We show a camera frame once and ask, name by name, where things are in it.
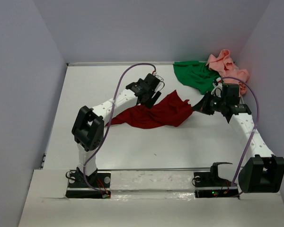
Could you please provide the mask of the red t-shirt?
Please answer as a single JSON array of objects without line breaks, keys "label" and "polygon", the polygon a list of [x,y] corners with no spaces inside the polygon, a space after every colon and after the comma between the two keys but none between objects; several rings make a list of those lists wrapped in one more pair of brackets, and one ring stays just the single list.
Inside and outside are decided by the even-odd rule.
[{"label": "red t-shirt", "polygon": [[143,105],[126,109],[114,117],[111,124],[126,123],[140,129],[153,129],[165,125],[178,127],[193,113],[188,101],[183,101],[174,90],[151,109]]}]

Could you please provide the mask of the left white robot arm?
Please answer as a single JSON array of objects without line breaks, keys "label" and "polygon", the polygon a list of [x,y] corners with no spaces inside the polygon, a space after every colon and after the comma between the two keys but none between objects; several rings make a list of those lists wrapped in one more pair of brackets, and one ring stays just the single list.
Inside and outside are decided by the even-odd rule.
[{"label": "left white robot arm", "polygon": [[152,108],[161,92],[158,91],[163,81],[155,75],[148,74],[144,79],[130,83],[119,91],[116,98],[111,98],[97,106],[83,106],[76,117],[71,130],[79,149],[79,164],[76,180],[92,184],[97,175],[96,151],[104,142],[107,134],[104,132],[108,123],[123,111],[143,105]]}]

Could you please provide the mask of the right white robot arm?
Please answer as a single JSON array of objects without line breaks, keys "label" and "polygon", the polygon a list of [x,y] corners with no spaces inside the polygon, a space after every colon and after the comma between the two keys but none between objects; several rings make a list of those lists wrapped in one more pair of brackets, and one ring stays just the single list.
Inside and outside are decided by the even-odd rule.
[{"label": "right white robot arm", "polygon": [[221,113],[244,149],[238,162],[213,163],[211,171],[218,179],[238,186],[243,193],[277,193],[284,176],[284,158],[277,157],[265,144],[251,110],[240,103],[239,94],[237,84],[218,84],[192,108],[206,115]]}]

